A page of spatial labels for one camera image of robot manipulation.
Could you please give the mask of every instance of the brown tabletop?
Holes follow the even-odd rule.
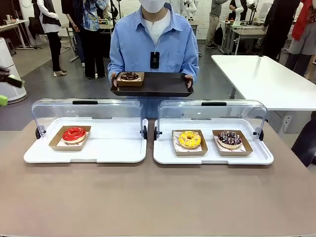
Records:
[[[24,236],[290,236],[316,233],[312,175],[266,124],[269,167],[26,164],[30,123],[0,151],[0,233]]]

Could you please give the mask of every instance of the shirt collar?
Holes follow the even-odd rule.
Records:
[[[171,14],[171,28],[175,29],[177,31],[183,31],[182,26],[180,24],[180,22],[177,20],[175,13],[173,11],[173,8],[171,6],[171,4],[169,3],[165,3],[164,7],[170,10],[170,14]],[[139,26],[139,24],[142,24],[145,27],[145,23],[144,23],[144,19],[143,19],[143,13],[142,13],[142,7],[140,6],[138,11],[135,14],[135,30],[137,30],[137,27]]]

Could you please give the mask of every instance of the yellow icing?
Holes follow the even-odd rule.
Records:
[[[200,145],[201,136],[196,132],[184,131],[179,136],[179,143],[185,148],[193,149]]]

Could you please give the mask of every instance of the white face mask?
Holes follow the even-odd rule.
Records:
[[[165,0],[139,0],[139,1],[142,7],[150,13],[159,12],[165,3]]]

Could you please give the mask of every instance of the red donut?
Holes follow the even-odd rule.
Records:
[[[81,142],[85,135],[86,131],[82,127],[72,127],[64,132],[63,139],[66,143],[74,144]]]

